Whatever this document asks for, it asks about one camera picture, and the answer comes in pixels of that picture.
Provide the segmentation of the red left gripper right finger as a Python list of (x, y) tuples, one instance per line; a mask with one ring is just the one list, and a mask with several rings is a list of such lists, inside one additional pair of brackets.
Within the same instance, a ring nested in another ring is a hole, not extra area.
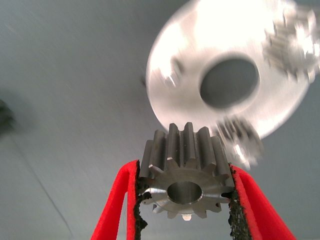
[(263, 191), (245, 170), (230, 164), (235, 189), (229, 203), (234, 240), (295, 240)]

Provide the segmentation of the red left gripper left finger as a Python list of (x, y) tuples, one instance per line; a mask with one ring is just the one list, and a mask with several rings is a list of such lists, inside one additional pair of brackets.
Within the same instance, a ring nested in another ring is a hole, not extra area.
[(125, 197), (127, 197), (126, 238), (141, 239), (141, 232), (148, 223), (141, 216), (140, 205), (148, 196), (140, 193), (139, 173), (139, 160), (130, 161), (119, 169), (92, 233), (92, 240), (117, 239)]

